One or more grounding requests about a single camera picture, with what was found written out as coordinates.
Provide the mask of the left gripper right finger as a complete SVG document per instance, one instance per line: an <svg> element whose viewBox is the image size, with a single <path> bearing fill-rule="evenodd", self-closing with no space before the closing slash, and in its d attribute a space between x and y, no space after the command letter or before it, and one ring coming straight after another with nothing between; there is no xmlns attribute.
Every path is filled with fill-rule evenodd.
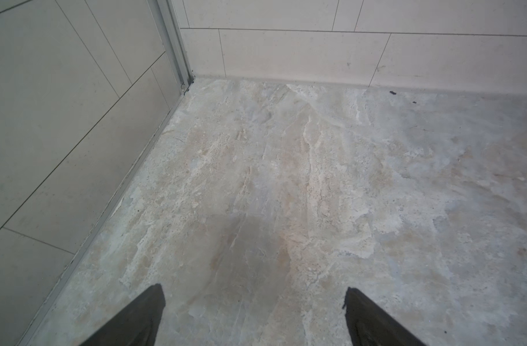
<svg viewBox="0 0 527 346"><path fill-rule="evenodd" d="M358 288L348 287L343 309L352 345L425 346Z"/></svg>

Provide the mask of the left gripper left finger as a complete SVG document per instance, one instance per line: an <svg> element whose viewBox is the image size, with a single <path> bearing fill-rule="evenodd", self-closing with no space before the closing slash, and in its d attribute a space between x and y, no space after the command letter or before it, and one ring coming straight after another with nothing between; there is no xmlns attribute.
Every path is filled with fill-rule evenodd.
<svg viewBox="0 0 527 346"><path fill-rule="evenodd" d="M162 286L151 285L80 345L154 345L164 308Z"/></svg>

